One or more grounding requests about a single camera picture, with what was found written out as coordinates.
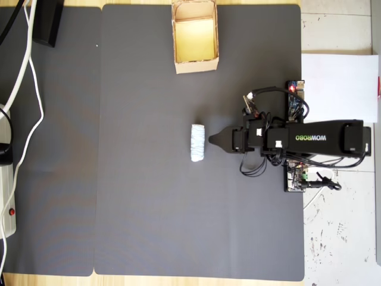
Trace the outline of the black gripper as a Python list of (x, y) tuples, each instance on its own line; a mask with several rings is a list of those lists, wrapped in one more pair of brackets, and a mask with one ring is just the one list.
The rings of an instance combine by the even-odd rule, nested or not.
[(253, 117), (244, 117), (241, 127), (228, 126), (219, 133), (209, 136), (209, 143), (227, 153), (246, 153), (260, 148), (263, 144), (263, 123)]

